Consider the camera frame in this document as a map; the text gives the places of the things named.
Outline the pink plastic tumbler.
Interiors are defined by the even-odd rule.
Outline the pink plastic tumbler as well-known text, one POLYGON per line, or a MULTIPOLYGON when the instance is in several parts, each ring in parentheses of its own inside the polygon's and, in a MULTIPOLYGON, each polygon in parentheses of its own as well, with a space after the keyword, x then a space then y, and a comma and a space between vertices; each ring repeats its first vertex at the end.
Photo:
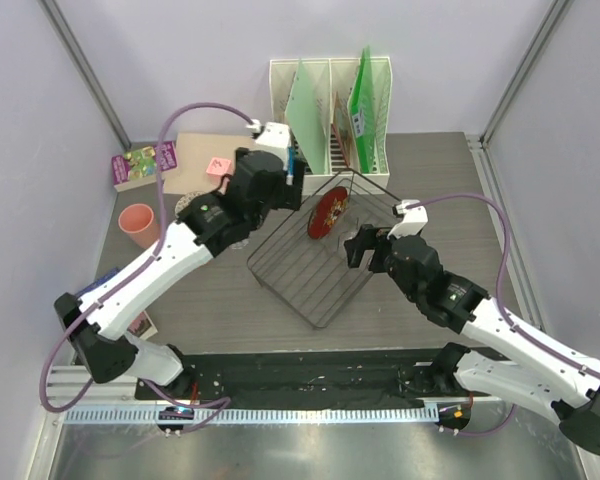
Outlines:
POLYGON ((126 207, 118 217, 118 226, 142 249, 148 249, 160 238, 155 213, 149 205, 143 203, 126 207))

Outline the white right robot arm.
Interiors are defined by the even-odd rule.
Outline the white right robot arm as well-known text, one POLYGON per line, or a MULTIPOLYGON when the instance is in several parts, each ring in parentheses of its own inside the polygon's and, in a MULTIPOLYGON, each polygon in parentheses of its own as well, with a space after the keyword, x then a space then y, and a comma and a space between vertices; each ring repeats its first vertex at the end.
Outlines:
POLYGON ((544 417, 572 443, 600 456, 600 359, 500 308, 484 288, 445 270, 437 251, 418 235, 396 238, 364 225, 344 248, 351 268, 372 251, 369 271, 387 274, 427 320, 508 360, 497 365, 451 343, 433 364, 431 380, 437 391, 452 395, 462 388, 499 397, 544 417))

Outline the brown patterned ceramic bowl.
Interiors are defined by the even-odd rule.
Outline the brown patterned ceramic bowl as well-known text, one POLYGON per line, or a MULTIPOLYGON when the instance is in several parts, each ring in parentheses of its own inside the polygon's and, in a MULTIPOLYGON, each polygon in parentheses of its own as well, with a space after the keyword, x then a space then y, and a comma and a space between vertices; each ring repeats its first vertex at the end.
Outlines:
POLYGON ((177 202, 174 207, 174 213, 178 215, 181 211, 183 211, 193 199, 203 195, 203 192, 193 191, 183 195, 177 202))

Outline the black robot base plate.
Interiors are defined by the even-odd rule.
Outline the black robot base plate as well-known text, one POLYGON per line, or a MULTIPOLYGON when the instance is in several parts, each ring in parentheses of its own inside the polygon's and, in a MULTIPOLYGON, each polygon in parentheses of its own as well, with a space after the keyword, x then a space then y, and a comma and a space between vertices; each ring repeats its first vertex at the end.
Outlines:
POLYGON ((228 397, 232 409, 380 410, 463 398, 438 356, 449 348, 187 355, 188 394, 228 397))

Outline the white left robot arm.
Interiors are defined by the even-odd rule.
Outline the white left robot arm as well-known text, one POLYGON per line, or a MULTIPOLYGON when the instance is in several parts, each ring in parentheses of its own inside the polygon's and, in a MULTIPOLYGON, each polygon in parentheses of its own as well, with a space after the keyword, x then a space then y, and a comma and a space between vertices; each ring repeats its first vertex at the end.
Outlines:
POLYGON ((128 330, 156 299, 190 272, 259 229, 272 210, 301 205, 307 164, 290 168, 275 154, 240 148, 233 174, 194 197, 156 242, 98 288, 61 295, 54 308, 92 380, 109 383, 130 375, 173 399, 189 396, 195 371, 172 345, 142 340, 128 330))

